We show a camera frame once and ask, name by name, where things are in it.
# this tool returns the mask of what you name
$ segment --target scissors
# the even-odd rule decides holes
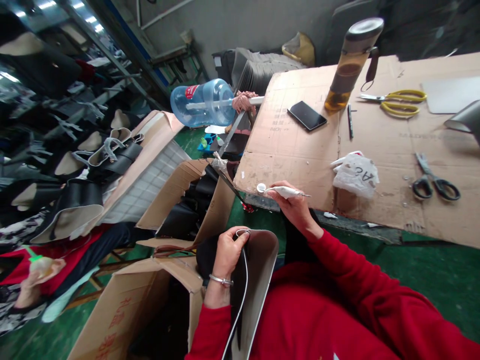
[[[450,181],[444,180],[433,174],[432,170],[430,170],[425,154],[416,152],[415,155],[424,172],[424,175],[411,186],[411,189],[416,196],[422,199],[429,199],[432,197],[434,192],[429,184],[429,180],[431,180],[438,194],[445,200],[456,201],[460,199],[460,191],[455,185]]]
[[[388,114],[401,118],[410,118],[417,115],[420,109],[418,106],[407,105],[402,102],[421,103],[427,99],[427,94],[420,90],[399,90],[385,96],[362,94],[359,98],[369,102],[379,103],[380,108]]]

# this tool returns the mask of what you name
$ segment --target patterned clothing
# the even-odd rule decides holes
[[[30,240],[31,235],[45,220],[47,210],[0,229],[0,254],[9,253]]]
[[[47,307],[42,299],[35,306],[14,308],[20,294],[20,284],[0,286],[0,337],[23,327],[30,319],[39,316]]]

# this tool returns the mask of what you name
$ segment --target black phone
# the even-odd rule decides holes
[[[326,118],[303,101],[292,105],[291,108],[287,109],[287,112],[302,123],[309,132],[327,123]]]

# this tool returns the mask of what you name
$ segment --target red sweater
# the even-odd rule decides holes
[[[480,359],[425,296],[328,232],[311,248],[321,264],[273,274],[250,359]],[[230,323],[230,306],[203,307],[185,359],[221,359]]]

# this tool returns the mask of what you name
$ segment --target plastic bag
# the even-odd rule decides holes
[[[284,55],[302,64],[315,66],[315,49],[312,41],[303,32],[297,32],[295,37],[281,47]]]
[[[374,162],[367,157],[348,154],[333,179],[333,186],[345,189],[367,199],[374,197],[379,172]]]

